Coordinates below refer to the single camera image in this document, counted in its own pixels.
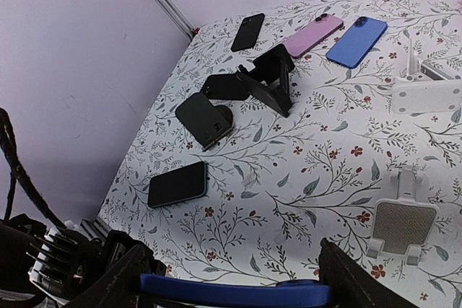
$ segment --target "cable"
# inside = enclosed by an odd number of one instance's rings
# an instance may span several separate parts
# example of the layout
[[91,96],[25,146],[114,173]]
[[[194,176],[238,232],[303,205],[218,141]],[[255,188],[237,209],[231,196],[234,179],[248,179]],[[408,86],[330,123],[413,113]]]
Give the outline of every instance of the cable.
[[0,107],[0,148],[4,153],[8,165],[12,169],[10,187],[8,193],[8,204],[6,206],[5,217],[11,214],[16,180],[24,189],[27,197],[34,203],[35,207],[44,217],[50,220],[55,226],[66,228],[66,225],[50,210],[42,195],[37,191],[24,167],[17,156],[16,141],[14,139],[13,126],[9,120],[8,113]]

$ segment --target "pink smartphone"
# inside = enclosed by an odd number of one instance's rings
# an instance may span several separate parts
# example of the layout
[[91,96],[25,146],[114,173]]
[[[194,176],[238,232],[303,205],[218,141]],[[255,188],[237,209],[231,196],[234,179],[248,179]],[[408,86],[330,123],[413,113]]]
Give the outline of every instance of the pink smartphone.
[[330,14],[322,14],[309,25],[289,36],[283,44],[293,58],[300,58],[343,25],[344,21],[341,19]]

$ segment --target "red flower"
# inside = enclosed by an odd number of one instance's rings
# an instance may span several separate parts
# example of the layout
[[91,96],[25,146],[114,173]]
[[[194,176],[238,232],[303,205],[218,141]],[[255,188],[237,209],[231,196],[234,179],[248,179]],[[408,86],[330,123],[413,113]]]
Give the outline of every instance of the red flower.
[[205,216],[213,216],[213,215],[214,215],[214,209],[212,207],[206,207]]
[[213,261],[217,258],[217,254],[215,252],[208,252],[207,253],[207,260],[208,261]]
[[331,159],[337,159],[337,155],[339,154],[338,151],[332,151],[331,153],[329,153],[329,158]]
[[362,155],[362,148],[358,146],[354,146],[354,149],[352,149],[352,154],[355,157],[358,157],[359,155]]
[[296,146],[294,149],[294,154],[300,155],[300,153],[303,152],[303,148],[300,148],[299,146]]
[[360,222],[365,223],[366,221],[370,220],[370,214],[366,211],[363,211],[359,216],[356,216]]
[[375,279],[379,279],[380,277],[385,277],[385,271],[383,270],[383,265],[374,265],[372,267],[372,271],[370,271],[370,274],[374,276]]

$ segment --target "floral pattern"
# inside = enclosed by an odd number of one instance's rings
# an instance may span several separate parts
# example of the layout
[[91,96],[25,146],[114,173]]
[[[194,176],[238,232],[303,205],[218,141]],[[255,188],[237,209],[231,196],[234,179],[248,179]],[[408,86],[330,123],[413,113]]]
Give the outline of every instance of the floral pattern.
[[[461,307],[461,109],[396,115],[391,87],[404,75],[408,38],[448,74],[462,69],[460,0],[314,0],[264,11],[257,45],[232,53],[246,15],[201,28],[156,99],[114,179],[99,216],[148,244],[172,276],[269,285],[317,278],[328,237],[376,278],[418,307]],[[202,151],[175,108],[210,74],[228,74],[320,14],[384,20],[388,30],[356,69],[326,59],[338,32],[295,60],[292,100],[282,118],[258,100],[222,101],[234,129]],[[199,160],[204,198],[151,209],[149,180]],[[389,174],[418,167],[430,189],[418,199],[440,213],[418,268],[401,258],[365,257],[377,199],[393,196]]]

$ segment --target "blue smartphone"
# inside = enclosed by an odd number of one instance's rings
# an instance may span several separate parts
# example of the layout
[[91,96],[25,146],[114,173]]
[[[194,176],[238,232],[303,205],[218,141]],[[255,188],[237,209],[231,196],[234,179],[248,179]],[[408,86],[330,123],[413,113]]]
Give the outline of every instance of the blue smartphone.
[[354,69],[386,30],[387,24],[385,22],[369,17],[360,17],[332,46],[326,57],[330,61]]

